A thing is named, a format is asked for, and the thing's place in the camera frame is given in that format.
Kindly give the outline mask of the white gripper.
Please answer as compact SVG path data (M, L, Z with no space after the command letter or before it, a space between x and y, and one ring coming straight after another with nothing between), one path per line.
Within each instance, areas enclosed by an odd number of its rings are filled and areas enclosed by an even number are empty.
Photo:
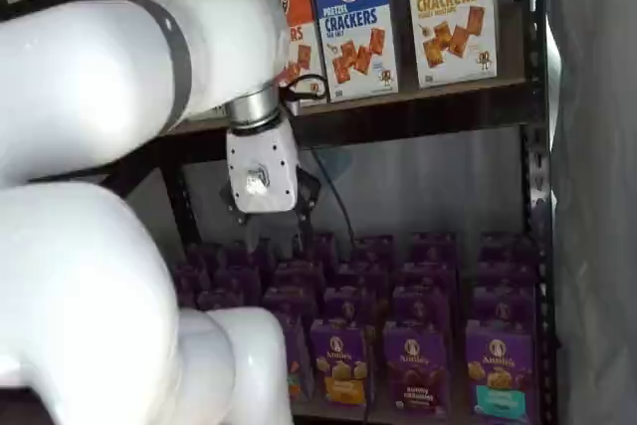
M288 212L297 218L292 239L292 257L309 258L314 253L312 214L319 200L317 177L299 166L297 144L286 119L272 127L247 135L229 130L226 135L229 180L219 197L241 227L249 253L260 244L260 224L256 214Z

